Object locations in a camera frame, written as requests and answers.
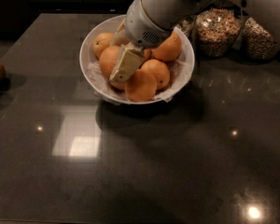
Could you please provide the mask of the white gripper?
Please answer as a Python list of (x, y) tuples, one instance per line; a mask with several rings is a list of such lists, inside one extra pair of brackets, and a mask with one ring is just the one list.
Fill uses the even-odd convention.
[(110, 81), (126, 82), (144, 62), (144, 48), (154, 49), (171, 35), (174, 6), (175, 0), (133, 1), (110, 41), (111, 46), (120, 47)]

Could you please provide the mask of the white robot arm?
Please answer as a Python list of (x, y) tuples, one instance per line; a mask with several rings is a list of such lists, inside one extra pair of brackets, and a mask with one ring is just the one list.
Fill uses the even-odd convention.
[[(129, 43), (119, 50), (110, 80), (123, 83), (140, 67), (144, 50), (158, 47), (174, 27), (188, 16), (203, 11), (218, 0), (133, 0), (116, 40)], [(240, 8), (280, 44), (280, 0), (226, 0)]]

